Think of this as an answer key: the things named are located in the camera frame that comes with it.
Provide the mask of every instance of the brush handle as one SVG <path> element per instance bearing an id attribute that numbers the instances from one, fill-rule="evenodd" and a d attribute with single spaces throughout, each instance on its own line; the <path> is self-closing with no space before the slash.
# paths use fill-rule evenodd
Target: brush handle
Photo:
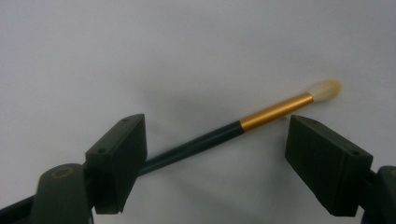
<path id="1" fill-rule="evenodd" d="M 181 161 L 197 153 L 208 150 L 221 143 L 227 142 L 241 134 L 245 133 L 242 129 L 241 123 L 238 121 L 228 124 L 222 128 L 216 129 L 213 132 L 206 133 L 188 143 L 179 147 L 175 147 L 163 154 L 147 160 L 143 168 L 139 172 L 139 176 L 153 172 L 164 166 Z"/>

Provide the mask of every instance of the white surface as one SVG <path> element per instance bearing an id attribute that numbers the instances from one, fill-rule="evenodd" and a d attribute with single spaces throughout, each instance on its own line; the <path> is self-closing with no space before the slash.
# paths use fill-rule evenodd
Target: white surface
<path id="1" fill-rule="evenodd" d="M 297 114 L 396 164 L 396 2 L 2 1 L 0 207 L 145 113 L 152 157 L 305 91 L 344 90 Z M 360 223 L 332 217 L 283 153 L 288 121 L 136 182 L 100 223 Z"/>

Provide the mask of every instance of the white bristles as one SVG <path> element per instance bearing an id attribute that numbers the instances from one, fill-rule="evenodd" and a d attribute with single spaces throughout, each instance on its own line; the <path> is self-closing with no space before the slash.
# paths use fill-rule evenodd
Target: white bristles
<path id="1" fill-rule="evenodd" d="M 326 80 L 308 92 L 314 98 L 314 102 L 325 101 L 334 98 L 341 91 L 342 84 L 337 80 Z"/>

